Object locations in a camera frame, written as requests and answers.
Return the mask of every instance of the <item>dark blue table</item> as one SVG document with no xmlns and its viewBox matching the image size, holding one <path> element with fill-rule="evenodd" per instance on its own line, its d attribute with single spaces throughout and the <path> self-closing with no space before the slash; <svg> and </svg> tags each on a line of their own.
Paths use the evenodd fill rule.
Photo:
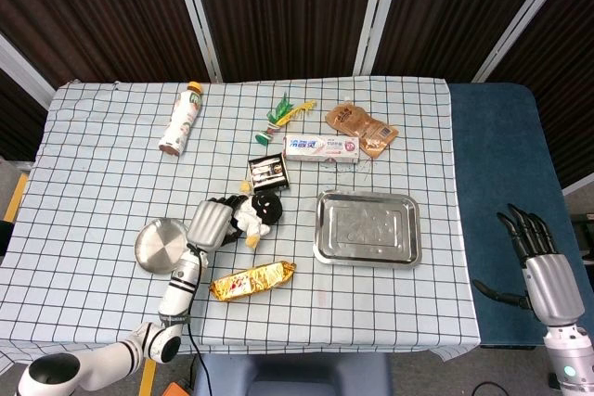
<svg viewBox="0 0 594 396">
<path fill-rule="evenodd" d="M 454 156 L 471 278 L 522 294 L 525 285 L 498 211 L 507 203 L 540 215 L 574 270 L 586 306 L 579 325 L 594 334 L 594 295 L 581 262 L 540 126 L 536 102 L 510 83 L 450 84 Z M 539 345 L 545 328 L 532 312 L 487 299 L 473 287 L 484 345 Z"/>
</svg>

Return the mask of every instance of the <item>toothpaste tube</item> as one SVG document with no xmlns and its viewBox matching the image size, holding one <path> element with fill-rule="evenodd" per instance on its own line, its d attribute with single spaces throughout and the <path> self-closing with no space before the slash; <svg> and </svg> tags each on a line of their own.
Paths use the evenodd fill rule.
<svg viewBox="0 0 594 396">
<path fill-rule="evenodd" d="M 286 134 L 283 153 L 287 160 L 358 162 L 359 139 L 324 134 Z"/>
</svg>

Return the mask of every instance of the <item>brown snack bag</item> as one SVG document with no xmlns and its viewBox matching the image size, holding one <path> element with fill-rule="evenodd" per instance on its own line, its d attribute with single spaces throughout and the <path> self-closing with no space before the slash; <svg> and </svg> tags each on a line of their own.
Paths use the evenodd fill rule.
<svg viewBox="0 0 594 396">
<path fill-rule="evenodd" d="M 366 111 L 350 102 L 339 104 L 328 112 L 326 122 L 343 134 L 358 137 L 361 149 L 373 159 L 398 136 L 395 127 L 374 120 Z"/>
</svg>

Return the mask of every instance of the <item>white tablecloth with grid pattern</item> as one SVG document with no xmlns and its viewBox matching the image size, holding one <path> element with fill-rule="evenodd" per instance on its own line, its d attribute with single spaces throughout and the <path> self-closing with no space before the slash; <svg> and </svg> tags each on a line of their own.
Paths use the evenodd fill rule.
<svg viewBox="0 0 594 396">
<path fill-rule="evenodd" d="M 191 220 L 210 197 L 239 192 L 248 159 L 281 151 L 254 132 L 288 93 L 316 99 L 292 133 L 336 134 L 326 112 L 350 99 L 400 135 L 378 159 L 288 161 L 284 212 L 255 255 L 243 240 L 211 256 L 192 308 L 205 351 L 414 351 L 454 357 L 476 346 L 459 220 L 450 94 L 443 80 L 397 77 L 205 84 L 204 107 L 178 159 L 157 149 L 180 83 L 69 83 L 51 104 L 8 254 L 0 269 L 3 366 L 50 351 L 94 348 L 158 321 L 166 275 L 135 262 L 140 228 Z M 413 270 L 331 266 L 312 253 L 316 196 L 329 189 L 407 194 L 420 205 L 422 263 Z M 297 264 L 282 288 L 230 303 L 214 277 L 257 264 Z M 182 351 L 188 351 L 184 337 Z"/>
</svg>

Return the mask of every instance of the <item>rectangular metal tray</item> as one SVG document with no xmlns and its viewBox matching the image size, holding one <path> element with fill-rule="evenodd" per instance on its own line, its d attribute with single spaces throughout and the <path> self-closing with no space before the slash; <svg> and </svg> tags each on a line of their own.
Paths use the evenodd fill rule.
<svg viewBox="0 0 594 396">
<path fill-rule="evenodd" d="M 412 268 L 421 256 L 419 205 L 406 195 L 323 192 L 314 254 L 323 263 Z"/>
</svg>

